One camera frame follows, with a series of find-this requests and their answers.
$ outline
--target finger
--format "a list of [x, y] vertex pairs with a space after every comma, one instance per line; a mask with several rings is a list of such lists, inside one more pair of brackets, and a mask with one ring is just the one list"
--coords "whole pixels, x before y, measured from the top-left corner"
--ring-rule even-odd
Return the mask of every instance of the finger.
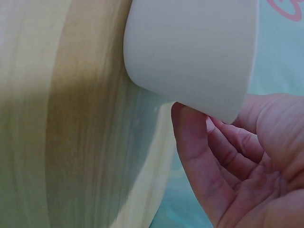
[[238, 152], [256, 164], [260, 163], [264, 148], [261, 146], [256, 134], [233, 125], [224, 124], [214, 118], [211, 118], [211, 120]]
[[241, 181], [239, 180], [239, 178], [237, 178], [235, 175], [233, 175], [231, 172], [229, 172], [223, 166], [221, 166], [216, 158], [214, 160], [215, 160], [216, 164], [218, 165], [218, 168], [219, 168], [220, 172], [222, 173], [225, 181], [235, 191], [236, 188], [241, 184]]
[[178, 128], [179, 114], [183, 107], [183, 104], [175, 102], [171, 108], [171, 119], [173, 124], [174, 135], [176, 134], [175, 129]]
[[206, 116], [184, 107], [176, 129], [177, 149], [190, 185], [213, 225], [217, 225], [235, 193], [223, 178], [208, 147]]
[[207, 126], [209, 148], [221, 166], [241, 181], [246, 180], [257, 164], [238, 153], [210, 119], [207, 120]]

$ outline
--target hand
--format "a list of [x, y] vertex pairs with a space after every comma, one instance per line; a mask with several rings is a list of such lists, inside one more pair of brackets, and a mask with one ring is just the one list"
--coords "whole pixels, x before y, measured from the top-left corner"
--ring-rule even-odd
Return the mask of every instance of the hand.
[[304, 227], [304, 97], [248, 95], [232, 125], [175, 103], [181, 163], [214, 227]]

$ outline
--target palm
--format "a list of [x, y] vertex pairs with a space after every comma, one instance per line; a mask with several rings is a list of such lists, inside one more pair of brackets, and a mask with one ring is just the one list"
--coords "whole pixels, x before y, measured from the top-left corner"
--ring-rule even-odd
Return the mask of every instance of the palm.
[[245, 107], [235, 126], [172, 108], [180, 159], [216, 227], [303, 227], [304, 101], [291, 105], [301, 109], [297, 118], [282, 105], [291, 97], [281, 95], [280, 105], [276, 96], [267, 99]]

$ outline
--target wooden surface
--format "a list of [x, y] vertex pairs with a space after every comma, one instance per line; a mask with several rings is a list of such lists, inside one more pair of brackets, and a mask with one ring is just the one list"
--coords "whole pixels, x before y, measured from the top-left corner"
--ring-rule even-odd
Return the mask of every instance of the wooden surface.
[[130, 82], [131, 0], [0, 1], [0, 227], [146, 228], [174, 139]]

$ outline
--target white cup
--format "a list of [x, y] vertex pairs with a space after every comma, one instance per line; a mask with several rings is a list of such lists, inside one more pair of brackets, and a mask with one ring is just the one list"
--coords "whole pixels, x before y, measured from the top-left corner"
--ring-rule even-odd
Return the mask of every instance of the white cup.
[[124, 61], [135, 84], [232, 123], [253, 71], [258, 0], [133, 0]]

